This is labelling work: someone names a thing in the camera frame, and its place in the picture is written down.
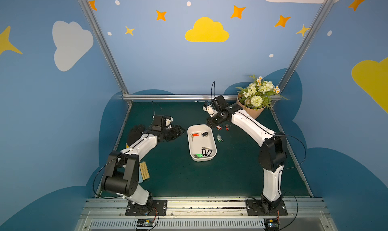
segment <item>green table surface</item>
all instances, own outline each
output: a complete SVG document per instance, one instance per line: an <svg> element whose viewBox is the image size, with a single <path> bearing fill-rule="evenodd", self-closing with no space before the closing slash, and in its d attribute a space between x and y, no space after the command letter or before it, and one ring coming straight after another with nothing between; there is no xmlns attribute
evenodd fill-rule
<svg viewBox="0 0 388 231"><path fill-rule="evenodd" d="M187 130L192 125L206 124L209 116L201 102L135 102L129 113L117 150L125 149L128 132L138 124L148 127L152 116L167 115L173 125ZM278 132L270 110L257 118L264 126ZM213 130L217 155L209 161L196 162L189 152L187 133L172 142L161 142L142 159L150 178L140 185L153 196L260 196L263 189L263 168L258 162L260 147L240 127L229 123L230 130ZM220 134L223 142L218 142ZM287 151L286 167L295 166ZM284 170L282 192L308 196L306 186L296 168Z"/></svg>

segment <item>yellow cloud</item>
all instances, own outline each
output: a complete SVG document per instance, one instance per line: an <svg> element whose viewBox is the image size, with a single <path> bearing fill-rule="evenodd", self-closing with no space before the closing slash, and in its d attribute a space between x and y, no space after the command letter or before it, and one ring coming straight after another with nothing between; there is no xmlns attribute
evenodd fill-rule
<svg viewBox="0 0 388 231"><path fill-rule="evenodd" d="M193 29L186 32L185 38L191 42L224 42L229 38L229 33L220 22L202 17L195 22Z"/></svg>
<svg viewBox="0 0 388 231"><path fill-rule="evenodd" d="M388 113L388 58L357 63L352 69L354 81Z"/></svg>

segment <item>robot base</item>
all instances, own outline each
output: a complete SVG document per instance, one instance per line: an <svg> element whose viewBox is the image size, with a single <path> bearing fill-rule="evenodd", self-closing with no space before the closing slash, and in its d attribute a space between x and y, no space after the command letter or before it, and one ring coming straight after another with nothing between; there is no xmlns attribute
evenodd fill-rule
<svg viewBox="0 0 388 231"><path fill-rule="evenodd" d="M158 210L159 216L166 215L167 209L167 200L151 200L152 205L150 205L150 209L146 206L132 204L131 201L128 202L127 209L125 211L126 216L155 216L155 209L152 207L156 207Z"/></svg>
<svg viewBox="0 0 388 231"><path fill-rule="evenodd" d="M245 201L246 211L248 212L248 216L277 216L277 211L279 210L280 216L287 216L286 206L284 205L284 201L281 200L279 205L277 205L272 211L269 213L263 212L262 201L261 200L251 200L248 199Z"/></svg>

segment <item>robotic hand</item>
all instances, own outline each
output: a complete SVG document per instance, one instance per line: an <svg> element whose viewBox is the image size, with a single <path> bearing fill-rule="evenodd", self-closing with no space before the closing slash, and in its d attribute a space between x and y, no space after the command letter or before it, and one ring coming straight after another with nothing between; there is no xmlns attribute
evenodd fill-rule
<svg viewBox="0 0 388 231"><path fill-rule="evenodd" d="M112 151L101 180L103 190L129 200L141 210L140 214L149 214L153 208L151 194L139 184L139 161L158 143L172 141L185 132L179 125L171 125L173 119L167 116L154 116L149 129L143 125L132 128L128 135L128 148Z"/></svg>
<svg viewBox="0 0 388 231"><path fill-rule="evenodd" d="M203 106L210 117L206 125L214 128L222 122L229 121L243 129L261 147L259 163L264 169L264 188L261 194L260 209L264 214L271 214L282 203L280 183L287 149L284 133L264 127L238 104L228 105L223 96L218 96Z"/></svg>

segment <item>vent grille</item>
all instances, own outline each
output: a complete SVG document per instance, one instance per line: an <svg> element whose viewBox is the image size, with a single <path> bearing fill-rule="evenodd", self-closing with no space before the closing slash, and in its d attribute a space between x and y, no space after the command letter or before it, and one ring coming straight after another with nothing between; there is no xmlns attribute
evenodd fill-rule
<svg viewBox="0 0 388 231"><path fill-rule="evenodd" d="M89 230L125 230L135 229L136 220L125 221L123 219L95 219L90 224ZM264 219L178 219L159 220L155 229L258 229L265 228Z"/></svg>

